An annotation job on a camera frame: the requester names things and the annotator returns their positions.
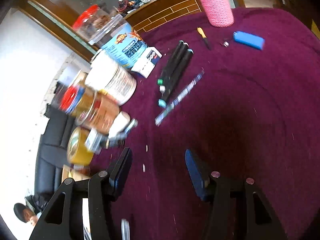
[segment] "table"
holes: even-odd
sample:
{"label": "table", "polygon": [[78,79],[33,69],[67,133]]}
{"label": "table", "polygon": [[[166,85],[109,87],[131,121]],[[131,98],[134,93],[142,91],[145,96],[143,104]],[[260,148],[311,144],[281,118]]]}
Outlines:
{"label": "table", "polygon": [[[187,148],[224,176],[254,178],[289,239],[318,230],[310,224],[319,218],[320,207],[319,40],[280,9],[236,8],[233,14],[235,23],[228,28],[212,27],[198,13],[143,35],[163,58],[147,79],[137,78],[137,89],[123,106],[139,125],[126,141],[133,163],[123,194],[112,206],[118,230],[126,218],[133,240],[200,239],[208,204],[193,190],[184,160]],[[233,41],[221,46],[234,31],[263,37],[264,49]],[[154,118],[161,112],[157,76],[179,40],[189,44],[194,57],[175,95],[202,68],[205,75],[156,127]],[[106,168],[121,151],[95,156],[92,169]]]}

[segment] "white container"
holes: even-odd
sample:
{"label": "white container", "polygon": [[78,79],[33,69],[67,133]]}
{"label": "white container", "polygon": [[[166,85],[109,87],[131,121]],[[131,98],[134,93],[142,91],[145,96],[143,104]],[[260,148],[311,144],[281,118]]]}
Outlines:
{"label": "white container", "polygon": [[137,81],[100,49],[91,60],[91,70],[85,85],[111,96],[121,106],[133,95]]}

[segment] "pink textured container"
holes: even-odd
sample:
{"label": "pink textured container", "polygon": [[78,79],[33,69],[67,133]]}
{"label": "pink textured container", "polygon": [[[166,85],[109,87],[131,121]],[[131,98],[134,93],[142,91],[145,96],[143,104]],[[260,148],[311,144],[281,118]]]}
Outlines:
{"label": "pink textured container", "polygon": [[200,0],[211,25],[228,27],[234,18],[228,0]]}

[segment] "light blue marker cap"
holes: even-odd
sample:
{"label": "light blue marker cap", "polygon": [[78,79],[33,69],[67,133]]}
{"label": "light blue marker cap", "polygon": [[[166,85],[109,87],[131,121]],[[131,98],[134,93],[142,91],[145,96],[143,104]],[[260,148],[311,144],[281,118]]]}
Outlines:
{"label": "light blue marker cap", "polygon": [[159,99],[159,100],[158,100],[158,105],[161,106],[161,107],[163,107],[163,108],[166,108],[166,107],[167,107],[167,103],[166,103],[164,100],[162,100],[162,99]]}

